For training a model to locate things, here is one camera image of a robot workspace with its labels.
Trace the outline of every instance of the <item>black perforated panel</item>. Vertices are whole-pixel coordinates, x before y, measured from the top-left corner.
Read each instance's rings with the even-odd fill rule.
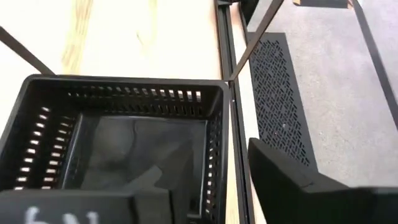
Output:
[[[316,169],[285,35],[265,33],[250,66],[260,139]]]

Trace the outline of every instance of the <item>perforated metal grille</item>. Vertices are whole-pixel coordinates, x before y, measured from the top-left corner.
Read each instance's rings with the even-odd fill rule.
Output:
[[[260,138],[316,167],[285,35],[263,35],[250,64]]]

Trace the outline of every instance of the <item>gray carpet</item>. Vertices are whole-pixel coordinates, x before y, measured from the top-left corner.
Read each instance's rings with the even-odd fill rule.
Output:
[[[398,2],[361,4],[398,93]],[[398,132],[354,11],[286,0],[267,31],[286,33],[319,171],[353,187],[398,185]]]

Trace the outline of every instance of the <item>black plastic basket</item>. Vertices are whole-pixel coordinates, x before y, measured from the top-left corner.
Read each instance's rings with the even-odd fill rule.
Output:
[[[79,188],[90,155],[76,146],[90,131],[85,116],[203,121],[200,212],[189,218],[224,223],[228,105],[216,80],[31,75],[1,137],[0,190]]]

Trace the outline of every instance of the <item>light wood surface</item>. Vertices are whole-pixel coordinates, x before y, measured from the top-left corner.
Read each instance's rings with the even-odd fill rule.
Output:
[[[246,44],[236,4],[231,17],[239,58]],[[213,0],[0,0],[0,24],[58,74],[221,79]],[[3,44],[0,58],[0,73],[7,77],[0,88],[3,130],[23,79],[38,71]],[[239,82],[246,137],[256,137],[249,67]],[[229,121],[226,223],[235,224],[239,211],[231,130]],[[256,221],[265,223],[256,199]]]

